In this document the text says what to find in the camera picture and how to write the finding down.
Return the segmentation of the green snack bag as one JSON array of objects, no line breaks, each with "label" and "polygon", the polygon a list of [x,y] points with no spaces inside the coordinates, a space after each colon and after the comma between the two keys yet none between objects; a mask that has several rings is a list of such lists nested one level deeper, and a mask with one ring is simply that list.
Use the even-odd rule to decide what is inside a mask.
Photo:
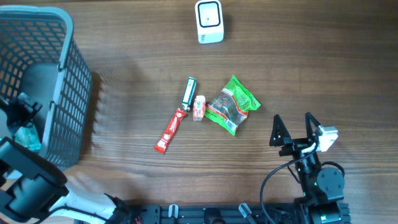
[{"label": "green snack bag", "polygon": [[233,75],[205,107],[205,117],[224,127],[233,136],[250,111],[261,106],[254,95]]}]

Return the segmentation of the red Nescafe coffee stick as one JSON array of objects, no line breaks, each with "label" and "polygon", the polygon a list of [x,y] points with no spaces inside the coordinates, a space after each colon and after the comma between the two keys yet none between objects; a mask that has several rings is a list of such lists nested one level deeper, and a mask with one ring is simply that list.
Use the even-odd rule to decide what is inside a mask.
[{"label": "red Nescafe coffee stick", "polygon": [[154,149],[157,152],[165,154],[167,147],[172,140],[174,134],[176,133],[181,120],[186,116],[187,112],[181,108],[177,108],[175,114],[173,115],[172,119],[170,120],[169,125],[163,132],[160,140],[155,145]]}]

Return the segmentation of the teal tissue pack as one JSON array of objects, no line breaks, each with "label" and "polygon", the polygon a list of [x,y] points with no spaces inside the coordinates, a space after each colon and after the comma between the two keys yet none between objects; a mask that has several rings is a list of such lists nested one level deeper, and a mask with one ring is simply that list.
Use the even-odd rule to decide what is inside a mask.
[{"label": "teal tissue pack", "polygon": [[20,127],[14,135],[15,141],[32,152],[39,152],[41,143],[35,126],[29,123],[27,127]]}]

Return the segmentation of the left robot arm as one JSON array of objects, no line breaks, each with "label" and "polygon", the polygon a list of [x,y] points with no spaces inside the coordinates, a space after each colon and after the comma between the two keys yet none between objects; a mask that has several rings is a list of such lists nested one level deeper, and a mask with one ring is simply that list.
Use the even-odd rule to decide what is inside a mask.
[{"label": "left robot arm", "polygon": [[17,130],[27,126],[41,108],[25,93],[1,100],[7,132],[1,139],[1,183],[6,183],[4,174],[9,170],[21,173],[8,189],[1,190],[1,213],[20,223],[32,218],[42,223],[54,216],[78,223],[129,223],[129,207],[120,198],[72,186],[60,169],[14,140]]}]

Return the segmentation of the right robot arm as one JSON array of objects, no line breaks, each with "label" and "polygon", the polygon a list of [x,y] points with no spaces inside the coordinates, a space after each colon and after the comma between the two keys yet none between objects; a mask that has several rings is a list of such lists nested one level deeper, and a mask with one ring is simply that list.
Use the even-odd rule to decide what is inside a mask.
[{"label": "right robot arm", "polygon": [[296,181],[303,196],[293,202],[297,223],[341,223],[338,202],[344,199],[344,169],[335,162],[320,162],[319,152],[327,152],[338,138],[334,126],[322,126],[311,113],[305,114],[307,136],[293,139],[280,115],[275,115],[269,145],[280,147],[279,156],[291,156],[286,167],[295,166]]}]

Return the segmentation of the green white small box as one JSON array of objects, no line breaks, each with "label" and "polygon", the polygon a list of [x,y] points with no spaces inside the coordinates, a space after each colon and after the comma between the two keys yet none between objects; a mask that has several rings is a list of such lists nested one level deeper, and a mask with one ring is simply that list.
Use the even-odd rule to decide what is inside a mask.
[{"label": "green white small box", "polygon": [[195,93],[196,85],[197,80],[193,77],[189,77],[182,99],[182,107],[185,111],[190,111],[190,106]]}]

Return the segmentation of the orange Kleenex tissue pack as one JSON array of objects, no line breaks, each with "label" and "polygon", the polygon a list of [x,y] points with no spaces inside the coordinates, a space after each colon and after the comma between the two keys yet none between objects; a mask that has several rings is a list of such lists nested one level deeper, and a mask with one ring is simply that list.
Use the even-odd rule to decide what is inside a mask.
[{"label": "orange Kleenex tissue pack", "polygon": [[193,104],[193,120],[201,121],[205,116],[206,100],[203,95],[197,95]]}]

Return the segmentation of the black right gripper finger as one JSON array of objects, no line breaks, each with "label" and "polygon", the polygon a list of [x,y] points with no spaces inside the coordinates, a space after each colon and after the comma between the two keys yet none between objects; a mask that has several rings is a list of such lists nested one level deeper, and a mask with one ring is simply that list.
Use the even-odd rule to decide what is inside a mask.
[{"label": "black right gripper finger", "polygon": [[318,128],[320,123],[315,119],[315,117],[311,114],[311,112],[305,113],[305,125],[306,125],[306,132],[307,132],[307,138],[308,139],[313,139],[313,128]]},{"label": "black right gripper finger", "polygon": [[291,144],[292,138],[285,127],[285,124],[279,114],[276,114],[273,119],[273,128],[269,141],[270,146],[284,146]]}]

